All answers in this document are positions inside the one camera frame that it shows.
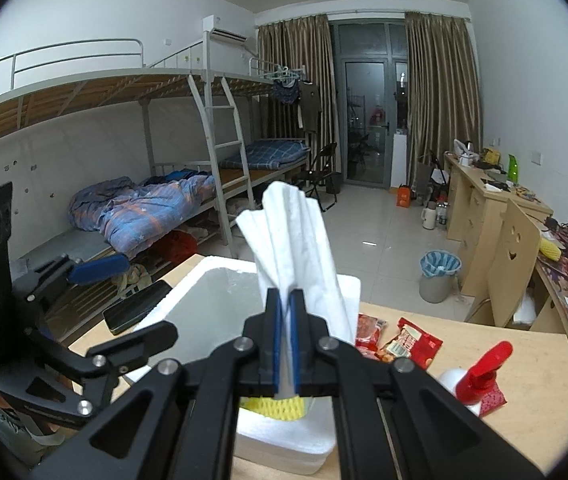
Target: curtain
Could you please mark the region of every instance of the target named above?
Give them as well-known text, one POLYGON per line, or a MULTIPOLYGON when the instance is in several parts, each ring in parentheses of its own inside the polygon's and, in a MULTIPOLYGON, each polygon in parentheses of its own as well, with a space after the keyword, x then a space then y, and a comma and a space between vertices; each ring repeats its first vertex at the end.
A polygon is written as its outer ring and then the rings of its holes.
POLYGON ((432 150, 443 160, 453 139, 470 140, 479 150, 482 111, 475 56, 462 18, 406 13, 411 135, 409 180, 432 150))
MULTIPOLYGON (((258 28, 259 57, 289 68, 306 67, 306 76, 320 92, 321 116, 318 135, 311 135, 312 156, 337 137, 333 45, 326 14, 269 23, 258 28)), ((264 105, 268 138, 303 136, 297 124, 297 106, 268 98, 264 105)))

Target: air conditioner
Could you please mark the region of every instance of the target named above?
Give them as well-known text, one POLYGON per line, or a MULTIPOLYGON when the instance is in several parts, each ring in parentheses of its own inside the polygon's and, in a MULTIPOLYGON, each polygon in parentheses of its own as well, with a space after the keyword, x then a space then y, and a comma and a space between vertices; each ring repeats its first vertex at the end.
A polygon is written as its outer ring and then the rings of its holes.
POLYGON ((233 45, 243 45, 244 43, 246 43, 245 36, 236 34, 235 32, 230 32, 229 30, 224 30, 223 28, 219 28, 217 26, 218 21, 219 18, 212 14, 210 16, 206 16, 203 20, 204 30, 210 32, 210 37, 213 40, 224 41, 224 43, 230 43, 233 45))

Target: white mug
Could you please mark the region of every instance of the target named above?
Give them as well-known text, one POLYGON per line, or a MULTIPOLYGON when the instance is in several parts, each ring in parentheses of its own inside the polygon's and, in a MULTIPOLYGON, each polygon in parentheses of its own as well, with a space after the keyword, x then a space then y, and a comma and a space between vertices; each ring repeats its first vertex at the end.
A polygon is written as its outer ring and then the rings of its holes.
POLYGON ((422 209, 421 226, 424 227, 424 229, 435 229, 435 216, 437 216, 435 209, 429 209, 427 207, 422 209))

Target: smartphone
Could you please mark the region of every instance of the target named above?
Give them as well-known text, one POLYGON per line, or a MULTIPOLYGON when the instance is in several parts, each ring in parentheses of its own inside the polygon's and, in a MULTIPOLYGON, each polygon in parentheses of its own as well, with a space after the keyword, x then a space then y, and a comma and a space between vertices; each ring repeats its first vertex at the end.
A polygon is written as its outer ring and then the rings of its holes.
POLYGON ((117 301, 104 311, 104 321, 113 335, 139 323, 173 288, 163 280, 117 301))

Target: hanging clothes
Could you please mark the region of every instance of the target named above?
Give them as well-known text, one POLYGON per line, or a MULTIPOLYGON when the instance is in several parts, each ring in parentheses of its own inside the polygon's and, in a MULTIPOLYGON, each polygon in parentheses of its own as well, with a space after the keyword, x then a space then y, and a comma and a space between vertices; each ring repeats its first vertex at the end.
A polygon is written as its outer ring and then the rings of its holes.
POLYGON ((299 114, 300 128, 305 132, 318 132, 318 121, 321 111, 320 91, 315 83, 299 81, 299 114))
POLYGON ((280 81, 273 81, 270 87, 270 96, 285 105, 291 105, 299 99, 299 86, 285 87, 280 81))

